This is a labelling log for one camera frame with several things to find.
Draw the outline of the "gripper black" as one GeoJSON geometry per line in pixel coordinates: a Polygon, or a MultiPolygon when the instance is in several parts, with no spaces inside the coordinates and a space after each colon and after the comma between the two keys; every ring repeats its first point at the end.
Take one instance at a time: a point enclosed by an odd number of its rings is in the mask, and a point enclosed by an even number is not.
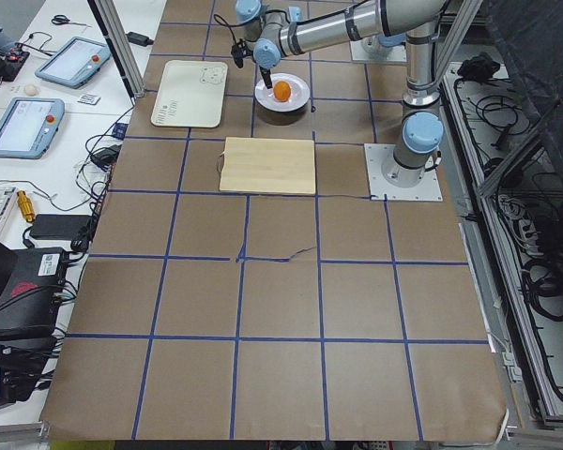
{"type": "MultiPolygon", "coordinates": [[[[236,60],[236,67],[243,68],[243,60],[251,57],[251,50],[244,39],[235,41],[231,48],[231,55],[236,60]]],[[[266,89],[272,88],[271,71],[264,67],[260,67],[260,73],[266,89]]]]}

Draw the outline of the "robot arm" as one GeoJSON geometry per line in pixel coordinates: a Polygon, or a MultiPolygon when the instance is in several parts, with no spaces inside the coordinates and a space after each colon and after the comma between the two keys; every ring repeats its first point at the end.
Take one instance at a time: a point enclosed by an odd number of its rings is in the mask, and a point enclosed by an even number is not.
{"type": "Polygon", "coordinates": [[[231,55],[241,67],[250,58],[267,87],[271,70],[284,57],[302,55],[349,41],[381,35],[405,36],[406,88],[403,93],[401,136],[382,174],[399,188],[416,186],[426,163],[441,143],[444,126],[435,104],[435,42],[441,1],[362,1],[304,20],[299,9],[273,8],[260,1],[236,2],[239,36],[233,36],[231,55]]]}

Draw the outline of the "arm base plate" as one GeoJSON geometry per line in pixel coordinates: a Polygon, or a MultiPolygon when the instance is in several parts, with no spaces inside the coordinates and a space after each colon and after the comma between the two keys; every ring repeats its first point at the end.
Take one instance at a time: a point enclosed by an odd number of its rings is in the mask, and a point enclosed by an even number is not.
{"type": "Polygon", "coordinates": [[[389,202],[442,202],[434,158],[429,156],[423,168],[406,169],[394,160],[394,148],[394,144],[386,143],[364,145],[371,199],[389,202]]]}
{"type": "Polygon", "coordinates": [[[376,37],[367,37],[360,41],[351,42],[350,49],[354,62],[391,66],[406,65],[404,42],[391,47],[385,47],[376,37]]]}

